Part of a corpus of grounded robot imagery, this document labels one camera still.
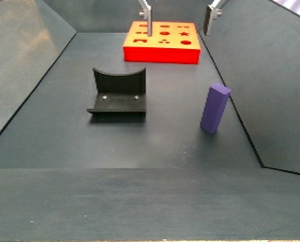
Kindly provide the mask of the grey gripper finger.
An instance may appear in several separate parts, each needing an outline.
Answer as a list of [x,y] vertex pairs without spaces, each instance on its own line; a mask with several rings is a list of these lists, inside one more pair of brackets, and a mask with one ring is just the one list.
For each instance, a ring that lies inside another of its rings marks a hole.
[[140,15],[144,17],[144,19],[148,21],[148,25],[152,23],[152,7],[148,2],[148,0],[137,0],[142,10],[140,11]]
[[213,0],[207,6],[204,34],[209,35],[213,21],[223,15],[223,7],[229,0]]

